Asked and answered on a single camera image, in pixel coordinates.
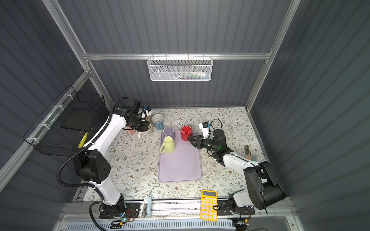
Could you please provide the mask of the white mug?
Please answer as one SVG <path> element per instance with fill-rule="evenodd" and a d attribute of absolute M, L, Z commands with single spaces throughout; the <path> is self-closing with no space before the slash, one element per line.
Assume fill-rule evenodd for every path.
<path fill-rule="evenodd" d="M 149 131 L 146 131 L 146 132 L 138 132 L 138 138 L 139 139 L 142 139 L 144 138 L 147 134 L 148 134 Z"/>

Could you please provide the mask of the pink ghost mug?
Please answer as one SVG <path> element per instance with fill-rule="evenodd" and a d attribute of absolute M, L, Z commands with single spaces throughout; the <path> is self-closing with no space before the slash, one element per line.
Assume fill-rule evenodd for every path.
<path fill-rule="evenodd" d="M 133 135 L 133 134 L 135 134 L 135 133 L 136 133 L 136 131 L 135 131 L 135 130 L 126 130 L 126 132 L 127 132 L 128 134 L 130 134 L 130 135 Z"/>

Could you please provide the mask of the green mug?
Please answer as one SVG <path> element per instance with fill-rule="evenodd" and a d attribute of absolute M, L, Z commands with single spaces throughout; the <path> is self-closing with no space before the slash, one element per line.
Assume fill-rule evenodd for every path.
<path fill-rule="evenodd" d="M 160 153 L 163 154 L 165 152 L 167 153 L 173 153 L 175 151 L 175 141 L 171 136 L 166 136 L 163 140 L 163 143 L 160 147 Z"/>

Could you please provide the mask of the red mug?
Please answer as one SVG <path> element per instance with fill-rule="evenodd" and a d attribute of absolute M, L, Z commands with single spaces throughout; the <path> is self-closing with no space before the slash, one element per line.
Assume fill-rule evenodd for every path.
<path fill-rule="evenodd" d="M 189 125 L 184 125 L 181 128 L 181 139 L 183 141 L 188 141 L 188 137 L 192 135 L 192 128 Z"/>

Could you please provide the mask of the blue mug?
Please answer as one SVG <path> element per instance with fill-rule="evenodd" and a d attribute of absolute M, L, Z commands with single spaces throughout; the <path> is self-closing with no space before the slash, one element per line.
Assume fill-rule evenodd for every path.
<path fill-rule="evenodd" d="M 155 114 L 155 115 L 153 115 L 151 117 L 151 120 L 152 120 L 153 126 L 157 130 L 163 130 L 164 129 L 163 116 L 161 114 Z"/>

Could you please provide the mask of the beige speckled mug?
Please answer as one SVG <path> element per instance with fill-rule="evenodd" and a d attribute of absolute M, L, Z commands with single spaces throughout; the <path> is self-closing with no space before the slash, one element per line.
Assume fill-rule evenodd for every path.
<path fill-rule="evenodd" d="M 149 123 L 152 123 L 152 120 L 151 120 L 150 116 L 147 116 L 145 120 L 148 121 Z"/>

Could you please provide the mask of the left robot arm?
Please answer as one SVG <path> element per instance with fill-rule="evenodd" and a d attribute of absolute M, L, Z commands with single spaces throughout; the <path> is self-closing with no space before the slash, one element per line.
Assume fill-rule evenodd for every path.
<path fill-rule="evenodd" d="M 112 105 L 109 117 L 99 131 L 74 155 L 67 159 L 56 173 L 57 182 L 64 187 L 91 187 L 102 199 L 102 208 L 110 216 L 121 218 L 128 213 L 124 197 L 118 192 L 111 178 L 111 166 L 106 160 L 106 152 L 114 138 L 126 127 L 138 132 L 149 130 L 149 106 L 136 99 L 122 97 L 123 106 Z M 65 166 L 73 162 L 76 174 L 84 183 L 67 183 L 61 178 Z"/>

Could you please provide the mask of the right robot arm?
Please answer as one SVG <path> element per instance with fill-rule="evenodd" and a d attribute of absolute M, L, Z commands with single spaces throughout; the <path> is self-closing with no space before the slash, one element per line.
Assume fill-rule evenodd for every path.
<path fill-rule="evenodd" d="M 263 210 L 286 198 L 272 165 L 267 161 L 255 162 L 237 155 L 227 147 L 223 130 L 214 130 L 211 139 L 191 135 L 188 141 L 195 148 L 210 151 L 217 163 L 244 175 L 245 189 L 229 195 L 227 207 L 232 212 L 250 205 Z"/>

